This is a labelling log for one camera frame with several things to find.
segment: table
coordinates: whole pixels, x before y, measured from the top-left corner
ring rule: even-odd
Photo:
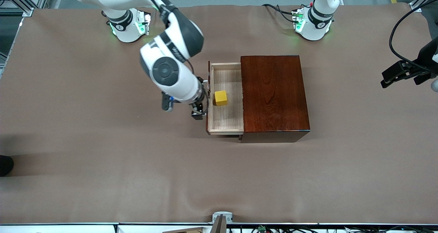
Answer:
[[[160,110],[138,62],[100,10],[35,10],[0,80],[0,222],[436,223],[437,95],[413,81],[380,87],[407,4],[342,6],[316,42],[266,7],[181,8],[202,29],[191,59],[299,54],[311,132],[292,144],[240,144],[205,133],[188,106]],[[163,25],[155,15],[150,35]],[[413,13],[394,47],[416,57],[430,41]]]

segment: open drawer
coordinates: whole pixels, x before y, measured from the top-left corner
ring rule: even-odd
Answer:
[[[213,105],[215,91],[227,91],[228,104]],[[206,130],[210,135],[242,135],[244,107],[241,63],[208,62],[208,100]]]

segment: green led light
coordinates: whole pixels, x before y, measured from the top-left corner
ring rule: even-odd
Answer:
[[[136,25],[137,25],[138,32],[141,34],[144,34],[144,32],[145,32],[144,31],[144,24],[136,22]]]
[[[116,35],[116,31],[114,30],[114,27],[112,24],[109,25],[111,27],[111,30],[113,31],[113,34]]]

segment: robotic arm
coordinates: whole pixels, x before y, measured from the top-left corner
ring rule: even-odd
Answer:
[[[140,64],[152,82],[161,89],[162,108],[170,112],[173,103],[189,104],[192,117],[202,119],[207,109],[202,101],[206,91],[203,80],[196,77],[184,62],[198,54],[204,44],[201,30],[169,0],[78,0],[99,6],[108,18],[115,35],[123,42],[133,42],[142,33],[142,12],[134,7],[154,5],[166,30],[140,49]]]
[[[380,82],[382,88],[387,88],[394,82],[414,77],[416,85],[438,75],[438,37],[425,45],[413,63],[407,60],[400,60],[382,72],[383,80]],[[438,80],[430,85],[432,90],[438,92]]]
[[[327,33],[340,0],[314,0],[311,7],[292,13],[295,32],[307,40],[317,41]]]

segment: wooden block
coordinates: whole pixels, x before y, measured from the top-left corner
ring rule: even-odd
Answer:
[[[221,90],[215,92],[215,104],[216,106],[227,105],[227,91]]]

